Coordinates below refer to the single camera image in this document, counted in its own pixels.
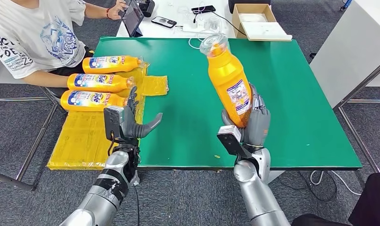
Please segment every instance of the red bracelet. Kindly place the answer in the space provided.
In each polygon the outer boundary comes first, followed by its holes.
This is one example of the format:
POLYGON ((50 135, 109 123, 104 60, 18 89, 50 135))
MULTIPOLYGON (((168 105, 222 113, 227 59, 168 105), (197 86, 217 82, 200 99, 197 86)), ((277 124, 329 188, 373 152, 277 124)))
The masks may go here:
POLYGON ((108 16, 108 11, 110 10, 111 8, 108 8, 107 11, 105 12, 106 15, 107 15, 107 18, 111 20, 111 18, 108 16))

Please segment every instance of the yellow plastic bag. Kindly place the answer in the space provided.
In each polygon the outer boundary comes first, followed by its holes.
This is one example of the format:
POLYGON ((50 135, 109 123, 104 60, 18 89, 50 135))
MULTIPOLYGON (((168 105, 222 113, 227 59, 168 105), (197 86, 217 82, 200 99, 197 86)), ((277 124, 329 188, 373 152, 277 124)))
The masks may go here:
MULTIPOLYGON (((117 73, 125 78, 133 76, 138 87, 135 119, 143 122, 145 96, 166 95, 166 76, 147 76, 147 67, 117 73)), ((129 90, 116 93, 129 96, 129 90)), ((47 167, 51 170, 101 170, 111 141, 105 138, 103 112, 70 111, 63 125, 47 167)))

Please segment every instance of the black tape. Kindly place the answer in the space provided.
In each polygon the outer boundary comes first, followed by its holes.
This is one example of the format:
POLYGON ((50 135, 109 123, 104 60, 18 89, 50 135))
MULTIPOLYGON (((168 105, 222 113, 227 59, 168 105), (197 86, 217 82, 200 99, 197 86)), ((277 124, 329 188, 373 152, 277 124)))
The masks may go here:
POLYGON ((106 174, 106 175, 109 175, 109 176, 112 176, 112 177, 115 177, 116 179, 118 179, 118 181, 121 183, 121 184, 126 184, 126 181, 125 179, 123 178, 123 176, 116 170, 113 170, 113 169, 103 169, 102 173, 101 174, 106 174))
POLYGON ((121 192, 125 194, 125 196, 128 192, 126 183, 121 184, 118 181, 109 178, 99 178, 96 180, 94 185, 100 186, 106 190, 111 190, 111 193, 119 200, 120 205, 122 203, 122 200, 124 200, 121 192))

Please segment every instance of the product label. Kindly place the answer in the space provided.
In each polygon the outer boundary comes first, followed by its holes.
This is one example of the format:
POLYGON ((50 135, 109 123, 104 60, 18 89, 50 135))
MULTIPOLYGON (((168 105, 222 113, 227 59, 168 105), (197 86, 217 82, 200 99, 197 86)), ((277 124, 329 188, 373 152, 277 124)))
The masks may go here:
POLYGON ((99 87, 112 84, 113 74, 78 74, 75 77, 75 87, 99 87))
POLYGON ((110 93, 73 91, 68 97, 68 104, 75 106, 107 105, 110 93))
POLYGON ((104 56, 104 57, 93 57, 90 58, 89 67, 90 68, 109 68, 116 66, 120 61, 124 63, 124 57, 120 56, 104 56))
POLYGON ((248 95, 247 89, 241 79, 234 86, 227 89, 227 93, 234 105, 236 106, 236 111, 238 115, 244 114, 251 107, 250 96, 248 95))

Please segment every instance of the gray carpet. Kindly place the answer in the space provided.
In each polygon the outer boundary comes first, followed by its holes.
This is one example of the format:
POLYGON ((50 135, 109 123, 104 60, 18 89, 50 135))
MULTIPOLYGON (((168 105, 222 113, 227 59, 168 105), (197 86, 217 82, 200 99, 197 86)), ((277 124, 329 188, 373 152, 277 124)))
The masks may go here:
MULTIPOLYGON (((113 0, 91 0, 109 6, 113 0)), ((309 59, 333 29, 342 13, 340 0, 273 0, 273 12, 288 34, 292 34, 309 59)), ((102 35, 114 36, 119 22, 86 20, 75 27, 77 36, 95 48, 102 35)), ((41 96, 36 87, 0 85, 0 97, 41 96)), ((379 98, 380 89, 368 88, 361 97, 379 98)), ((14 177, 51 107, 48 102, 0 103, 0 172, 14 177)), ((346 105, 345 110, 380 166, 380 105, 346 105)), ((364 168, 339 172, 349 186, 361 192, 363 181, 373 173, 344 120, 340 123, 364 168)), ((45 167, 65 117, 56 112, 24 181, 38 181, 35 192, 25 192, 0 183, 0 226, 58 225, 79 205, 95 181, 98 171, 50 171, 45 167)), ((309 172, 302 172, 304 177, 309 172)), ((141 225, 249 225, 246 210, 231 171, 141 171, 137 187, 141 225)), ((288 171, 270 183, 277 201, 290 221, 301 214, 314 213, 333 221, 347 223, 358 196, 351 194, 337 178, 338 193, 332 201, 319 201, 305 189, 298 172, 288 171)), ((334 184, 325 174, 322 184, 313 187, 320 199, 334 192, 334 184)), ((134 226, 137 221, 133 190, 117 214, 115 226, 134 226)))

